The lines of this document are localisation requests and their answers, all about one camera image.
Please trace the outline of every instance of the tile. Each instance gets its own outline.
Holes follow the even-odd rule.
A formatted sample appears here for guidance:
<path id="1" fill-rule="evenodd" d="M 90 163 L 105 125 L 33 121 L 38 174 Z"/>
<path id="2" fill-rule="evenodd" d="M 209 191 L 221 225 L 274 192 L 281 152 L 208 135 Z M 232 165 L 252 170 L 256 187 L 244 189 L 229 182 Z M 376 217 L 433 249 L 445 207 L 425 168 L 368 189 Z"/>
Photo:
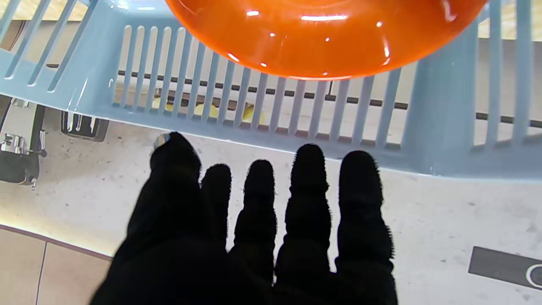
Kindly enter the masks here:
<path id="1" fill-rule="evenodd" d="M 34 305 L 45 242 L 0 230 L 0 304 Z"/>
<path id="2" fill-rule="evenodd" d="M 88 304 L 108 268 L 103 259 L 47 244 L 38 304 Z"/>

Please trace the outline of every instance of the orange bowl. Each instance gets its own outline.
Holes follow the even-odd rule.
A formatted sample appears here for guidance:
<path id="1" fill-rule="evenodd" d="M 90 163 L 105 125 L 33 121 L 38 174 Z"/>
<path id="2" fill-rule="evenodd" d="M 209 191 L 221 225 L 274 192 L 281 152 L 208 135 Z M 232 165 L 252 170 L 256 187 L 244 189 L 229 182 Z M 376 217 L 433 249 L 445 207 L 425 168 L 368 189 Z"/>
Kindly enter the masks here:
<path id="1" fill-rule="evenodd" d="M 334 80 L 404 66 L 444 46 L 486 0 L 166 0 L 212 50 L 246 67 Z"/>

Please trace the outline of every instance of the fingertip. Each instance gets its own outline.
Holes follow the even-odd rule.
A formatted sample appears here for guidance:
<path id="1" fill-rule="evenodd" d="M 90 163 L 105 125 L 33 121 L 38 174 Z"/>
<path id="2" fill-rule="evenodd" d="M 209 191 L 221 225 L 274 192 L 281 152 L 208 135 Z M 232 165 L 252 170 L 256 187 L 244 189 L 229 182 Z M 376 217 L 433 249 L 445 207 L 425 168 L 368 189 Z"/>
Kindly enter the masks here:
<path id="1" fill-rule="evenodd" d="M 155 140 L 154 147 L 151 170 L 177 171 L 198 179 L 201 162 L 190 142 L 181 134 L 162 134 Z"/>
<path id="2" fill-rule="evenodd" d="M 315 144 L 298 149 L 292 167 L 292 190 L 310 188 L 326 192 L 328 189 L 324 153 Z"/>
<path id="3" fill-rule="evenodd" d="M 245 195 L 260 193 L 274 197 L 275 176 L 273 166 L 269 161 L 256 160 L 250 165 L 244 183 L 244 192 Z"/>
<path id="4" fill-rule="evenodd" d="M 367 152 L 348 153 L 341 164 L 339 196 L 360 193 L 382 202 L 382 183 L 375 159 Z"/>

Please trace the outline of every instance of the gloved hand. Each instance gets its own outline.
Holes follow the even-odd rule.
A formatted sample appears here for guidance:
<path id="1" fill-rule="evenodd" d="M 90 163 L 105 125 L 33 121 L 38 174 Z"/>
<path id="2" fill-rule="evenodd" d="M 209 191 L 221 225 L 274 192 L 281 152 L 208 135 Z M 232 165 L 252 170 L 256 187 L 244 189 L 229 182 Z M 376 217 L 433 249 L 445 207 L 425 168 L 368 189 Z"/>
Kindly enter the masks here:
<path id="1" fill-rule="evenodd" d="M 200 185 L 200 167 L 183 136 L 159 137 L 126 239 L 91 304 L 397 303 L 391 234 L 380 214 L 382 187 L 369 154 L 351 152 L 341 166 L 337 273 L 327 258 L 328 184 L 316 145 L 301 147 L 294 161 L 287 234 L 276 266 L 271 164 L 250 166 L 229 253 L 230 170 L 212 166 Z"/>

